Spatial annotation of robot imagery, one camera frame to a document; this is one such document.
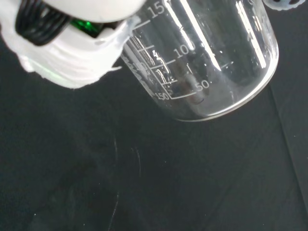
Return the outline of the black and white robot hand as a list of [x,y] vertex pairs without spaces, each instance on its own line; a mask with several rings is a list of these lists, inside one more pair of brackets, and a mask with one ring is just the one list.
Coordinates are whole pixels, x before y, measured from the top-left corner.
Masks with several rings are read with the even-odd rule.
[[0,34],[23,69],[79,89],[116,71],[143,0],[3,0]]

